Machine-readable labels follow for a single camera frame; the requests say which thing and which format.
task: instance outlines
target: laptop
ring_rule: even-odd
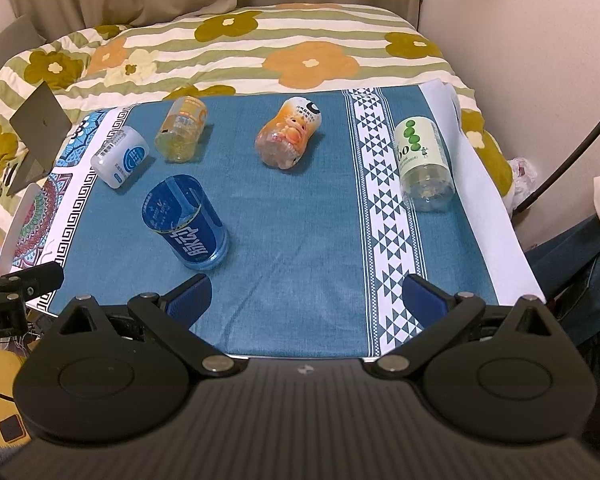
[[[7,192],[7,196],[13,196],[51,173],[72,124],[45,82],[24,101],[9,122],[29,149]]]

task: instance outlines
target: blue plastic container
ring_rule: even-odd
[[[189,269],[211,269],[229,248],[227,230],[202,186],[186,174],[170,176],[149,192],[142,220]]]

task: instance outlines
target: white label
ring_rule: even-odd
[[[449,169],[436,123],[426,117],[409,117],[395,127],[398,169],[404,175],[416,166],[437,164]]]

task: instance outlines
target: silver bolt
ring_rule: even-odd
[[[409,360],[401,355],[385,355],[377,362],[378,366],[386,372],[401,372],[409,367]]]
[[[234,360],[226,355],[210,355],[202,359],[202,366],[210,372],[226,372],[234,367]]]

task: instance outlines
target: bedspread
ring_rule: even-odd
[[[0,242],[20,200],[8,198],[6,190],[26,154],[9,118],[42,81],[79,124],[100,108],[185,95],[301,93],[436,78],[456,89],[462,129],[507,203],[511,170],[484,130],[474,91],[433,42],[388,10],[282,4],[221,16],[185,15],[149,27],[103,25],[74,32],[13,57],[0,71]],[[67,143],[80,127],[72,128]]]

